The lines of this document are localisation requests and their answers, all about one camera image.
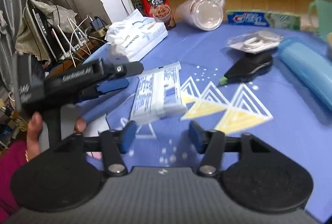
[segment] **yellow triangle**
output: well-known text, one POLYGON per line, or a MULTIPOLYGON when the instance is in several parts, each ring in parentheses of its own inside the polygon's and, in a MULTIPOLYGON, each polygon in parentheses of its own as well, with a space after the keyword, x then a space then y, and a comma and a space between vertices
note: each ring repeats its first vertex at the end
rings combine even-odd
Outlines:
POLYGON ((198 100, 193 106, 182 116, 181 120, 188 120, 197 117, 207 116, 213 113, 226 110, 224 104, 214 103, 206 100, 198 100))
POLYGON ((270 117, 265 117, 256 113, 230 108, 217 123, 215 130, 230 134, 232 132, 254 127, 270 119, 270 117))
POLYGON ((181 100, 182 100, 182 103, 184 103, 184 104, 195 102, 196 99, 197 98, 189 95, 188 93, 181 92, 181 100))

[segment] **metal screw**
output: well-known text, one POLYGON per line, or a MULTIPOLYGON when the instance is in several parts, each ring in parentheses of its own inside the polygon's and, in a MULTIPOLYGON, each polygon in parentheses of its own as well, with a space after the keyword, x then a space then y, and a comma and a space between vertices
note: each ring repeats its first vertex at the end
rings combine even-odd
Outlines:
POLYGON ((216 169, 213 166, 210 165, 204 165, 200 167, 200 172, 203 174, 213 174, 215 173, 216 169))
POLYGON ((112 164, 108 167, 108 170, 115 174, 119 174, 125 170, 125 167, 122 164, 112 164))

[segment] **black round pad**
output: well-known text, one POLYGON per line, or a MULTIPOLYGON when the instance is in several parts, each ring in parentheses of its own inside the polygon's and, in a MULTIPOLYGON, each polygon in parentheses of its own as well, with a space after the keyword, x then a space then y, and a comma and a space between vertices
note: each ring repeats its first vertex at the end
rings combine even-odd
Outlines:
POLYGON ((11 191, 20 206, 42 212, 73 209, 94 197, 102 174, 94 166, 68 153, 45 155, 19 168, 11 191))
POLYGON ((240 160, 224 171, 221 179, 234 201, 263 213, 296 210, 306 204, 313 189, 304 168, 290 159, 280 162, 268 156, 240 160))

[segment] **magenta sleeve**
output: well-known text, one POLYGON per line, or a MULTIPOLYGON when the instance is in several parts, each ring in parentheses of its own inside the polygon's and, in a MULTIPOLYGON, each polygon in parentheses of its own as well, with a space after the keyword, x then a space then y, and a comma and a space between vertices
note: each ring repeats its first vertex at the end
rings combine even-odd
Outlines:
POLYGON ((10 191, 10 179, 13 173, 26 163, 26 149, 25 141, 15 142, 0 159, 0 223, 19 208, 10 191))

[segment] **clear plastic cup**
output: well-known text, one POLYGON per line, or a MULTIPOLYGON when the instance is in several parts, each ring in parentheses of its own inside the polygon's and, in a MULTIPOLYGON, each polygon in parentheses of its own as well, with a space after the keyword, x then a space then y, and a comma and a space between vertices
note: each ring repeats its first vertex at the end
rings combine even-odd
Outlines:
POLYGON ((176 9, 177 15, 192 26, 211 31, 220 26, 225 0, 187 0, 176 9))

